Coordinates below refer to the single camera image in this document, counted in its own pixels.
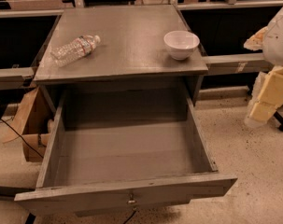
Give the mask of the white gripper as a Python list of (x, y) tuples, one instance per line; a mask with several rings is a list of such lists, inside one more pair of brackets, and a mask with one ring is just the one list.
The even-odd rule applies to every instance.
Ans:
[(266, 124), (283, 105), (283, 7), (244, 43), (249, 50), (262, 49), (264, 59), (275, 66), (268, 74), (260, 72), (255, 79), (248, 103), (245, 124), (258, 128)]

